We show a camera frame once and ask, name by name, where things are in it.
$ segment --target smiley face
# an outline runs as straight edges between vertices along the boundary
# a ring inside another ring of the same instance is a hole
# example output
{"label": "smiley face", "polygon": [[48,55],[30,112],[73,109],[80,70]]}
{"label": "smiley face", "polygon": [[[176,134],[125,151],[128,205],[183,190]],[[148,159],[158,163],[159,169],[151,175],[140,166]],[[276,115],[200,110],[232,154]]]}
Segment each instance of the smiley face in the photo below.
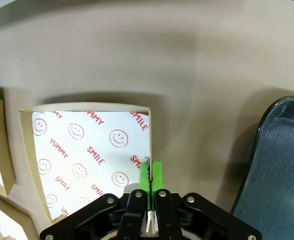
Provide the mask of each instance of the smiley face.
{"label": "smiley face", "polygon": [[78,124],[72,123],[68,127],[69,134],[73,139],[79,140],[84,136],[84,129]]}
{"label": "smiley face", "polygon": [[85,197],[80,197],[80,198],[78,198],[77,203],[80,207],[85,207],[88,204],[90,204],[91,202]]}
{"label": "smiley face", "polygon": [[40,159],[37,163],[39,174],[45,175],[49,173],[52,168],[51,163],[47,159]]}
{"label": "smiley face", "polygon": [[80,163],[76,163],[72,166],[72,173],[79,179],[84,179],[87,176],[86,168]]}
{"label": "smiley face", "polygon": [[123,172],[120,172],[120,171],[115,172],[111,176],[111,180],[116,186],[118,186],[120,188],[124,188],[129,184],[129,179],[128,179],[127,175]]}
{"label": "smiley face", "polygon": [[32,122],[32,131],[36,136],[43,135],[47,130],[47,123],[41,119],[37,118]]}
{"label": "smiley face", "polygon": [[127,134],[119,129],[115,129],[110,133],[109,140],[116,148],[123,148],[128,144]]}
{"label": "smiley face", "polygon": [[54,207],[56,205],[56,203],[57,203],[56,195],[55,194],[49,194],[46,197],[46,203],[47,203],[48,208]]}

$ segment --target beige table surface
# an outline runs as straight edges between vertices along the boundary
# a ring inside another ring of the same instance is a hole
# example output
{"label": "beige table surface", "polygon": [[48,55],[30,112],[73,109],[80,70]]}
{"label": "beige table surface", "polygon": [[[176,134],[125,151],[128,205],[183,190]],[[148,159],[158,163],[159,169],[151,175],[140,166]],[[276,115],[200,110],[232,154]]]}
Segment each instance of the beige table surface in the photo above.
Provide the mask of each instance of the beige table surface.
{"label": "beige table surface", "polygon": [[256,126],[294,95],[291,0],[18,0],[0,9],[0,97],[17,183],[9,198],[49,226],[19,109],[101,101],[151,107],[164,181],[230,210]]}

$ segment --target black tray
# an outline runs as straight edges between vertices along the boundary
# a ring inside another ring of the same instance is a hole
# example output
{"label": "black tray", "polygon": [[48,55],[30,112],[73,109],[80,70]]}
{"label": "black tray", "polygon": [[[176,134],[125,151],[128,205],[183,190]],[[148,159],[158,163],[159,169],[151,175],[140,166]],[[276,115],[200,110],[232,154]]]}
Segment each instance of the black tray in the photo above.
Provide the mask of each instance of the black tray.
{"label": "black tray", "polygon": [[294,240],[294,97],[276,101],[262,117],[232,214],[263,240]]}

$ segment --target silver bolt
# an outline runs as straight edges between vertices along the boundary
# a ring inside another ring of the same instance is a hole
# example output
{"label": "silver bolt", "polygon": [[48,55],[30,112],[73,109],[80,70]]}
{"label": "silver bolt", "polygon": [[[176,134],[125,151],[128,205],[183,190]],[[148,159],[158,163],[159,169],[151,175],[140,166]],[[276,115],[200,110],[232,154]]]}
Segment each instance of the silver bolt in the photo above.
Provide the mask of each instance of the silver bolt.
{"label": "silver bolt", "polygon": [[140,191],[137,191],[137,192],[135,193],[135,196],[136,196],[137,198],[140,198],[142,195],[143,195],[143,194],[142,194]]}
{"label": "silver bolt", "polygon": [[112,197],[107,198],[107,203],[112,204],[113,202],[115,202],[115,200]]}
{"label": "silver bolt", "polygon": [[165,191],[160,191],[160,192],[159,192],[159,196],[161,196],[161,197],[165,197],[165,196],[166,196],[166,192],[165,192]]}
{"label": "silver bolt", "polygon": [[45,240],[54,240],[54,236],[53,235],[47,235],[45,237]]}
{"label": "silver bolt", "polygon": [[250,235],[247,239],[248,240],[256,240],[256,237],[254,235]]}
{"label": "silver bolt", "polygon": [[192,204],[193,202],[195,202],[195,199],[192,196],[189,196],[187,198],[187,202],[189,202],[190,204]]}

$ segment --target red text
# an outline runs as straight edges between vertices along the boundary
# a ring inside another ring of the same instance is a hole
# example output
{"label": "red text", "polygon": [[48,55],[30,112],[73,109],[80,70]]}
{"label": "red text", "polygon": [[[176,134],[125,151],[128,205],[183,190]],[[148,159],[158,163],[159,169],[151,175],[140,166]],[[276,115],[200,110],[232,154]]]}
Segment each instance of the red text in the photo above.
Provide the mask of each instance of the red text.
{"label": "red text", "polygon": [[66,189],[66,190],[71,189],[71,187],[68,186],[67,183],[66,183],[65,181],[63,181],[63,180],[61,179],[60,176],[56,177],[55,180],[56,180],[56,182],[59,183],[64,189]]}
{"label": "red text", "polygon": [[53,114],[56,114],[56,116],[60,119],[60,118],[62,118],[63,116],[59,113],[59,112],[57,112],[57,111],[51,111]]}
{"label": "red text", "polygon": [[134,164],[136,164],[136,167],[137,167],[138,169],[141,168],[141,164],[142,164],[142,162],[139,161],[139,159],[137,158],[136,155],[132,156],[132,157],[130,158],[130,160],[131,160]]}
{"label": "red text", "polygon": [[94,111],[88,111],[88,112],[87,112],[87,115],[90,115],[90,117],[91,117],[92,119],[94,119],[94,120],[96,121],[96,123],[99,121],[99,122],[98,122],[98,125],[104,123],[104,121],[103,121],[99,116],[97,116],[97,114],[96,114]]}
{"label": "red text", "polygon": [[90,146],[87,149],[87,152],[89,152],[92,155],[92,157],[96,160],[96,162],[99,165],[102,165],[102,163],[105,162],[105,160],[103,158],[101,158],[101,156],[95,151],[95,149],[92,146]]}
{"label": "red text", "polygon": [[69,156],[69,155],[67,155],[65,150],[62,148],[62,146],[59,146],[59,144],[53,138],[51,138],[50,144],[52,144],[52,146],[55,149],[57,149],[57,151],[63,156],[63,158],[67,158]]}
{"label": "red text", "polygon": [[100,190],[95,184],[93,184],[93,185],[91,186],[91,188],[92,188],[94,191],[96,191],[96,193],[97,193],[99,196],[104,195],[103,191]]}
{"label": "red text", "polygon": [[68,212],[67,209],[64,208],[64,207],[61,209],[61,212],[62,212],[62,214],[65,215],[65,216],[68,216],[68,215],[69,215],[69,212]]}
{"label": "red text", "polygon": [[142,131],[145,132],[145,130],[148,128],[147,124],[144,124],[144,120],[142,118],[142,116],[138,113],[138,112],[130,112],[130,114],[136,118],[137,123],[139,124],[139,126],[141,127]]}

